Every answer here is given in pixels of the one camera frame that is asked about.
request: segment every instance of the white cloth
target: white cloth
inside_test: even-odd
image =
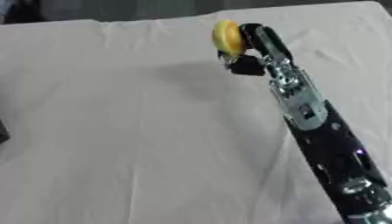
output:
[[[392,20],[373,2],[0,27],[2,224],[333,224],[268,77],[213,24],[273,27],[390,182]]]

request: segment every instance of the white table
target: white table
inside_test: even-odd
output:
[[[2,224],[333,224],[267,78],[221,19],[273,27],[390,182],[392,20],[373,2],[0,27]]]

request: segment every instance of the white tablecloth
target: white tablecloth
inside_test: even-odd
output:
[[[373,2],[0,27],[2,224],[333,224],[268,78],[216,59],[273,27],[392,177],[392,20]]]

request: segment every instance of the black object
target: black object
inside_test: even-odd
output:
[[[4,127],[3,123],[0,121],[0,144],[3,144],[8,139],[10,139],[10,135],[7,129]]]
[[[262,28],[263,31],[268,35],[268,37],[274,42],[274,46],[277,50],[292,61],[291,52],[284,45],[282,40],[277,36],[274,30],[268,26],[262,27],[260,24],[243,24],[240,26],[240,33],[242,37],[246,40],[246,47],[248,49],[256,49],[262,54],[262,56],[268,55],[270,52],[267,49],[265,43],[263,43],[257,36],[257,29]]]
[[[40,0],[27,3],[24,0],[18,1],[12,5],[7,15],[5,15],[4,23],[9,24],[24,24],[45,22],[46,19],[42,16]]]
[[[218,51],[218,57],[228,56],[226,53],[222,51]],[[246,75],[257,75],[262,76],[265,74],[264,66],[260,65],[260,62],[257,57],[250,55],[240,55],[235,59],[233,63],[227,63],[227,68],[233,74],[246,74]]]
[[[383,209],[391,201],[385,180],[363,144],[329,101],[325,101],[325,107],[328,117],[317,129],[304,131],[286,120],[306,161],[344,219]],[[348,179],[370,180],[371,185],[361,191],[358,188],[358,192],[355,189],[345,192],[342,183]]]

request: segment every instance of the wrinkled fabric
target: wrinkled fabric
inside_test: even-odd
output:
[[[216,59],[263,23],[390,182],[392,20],[374,2],[0,27],[2,224],[337,224],[267,77]]]

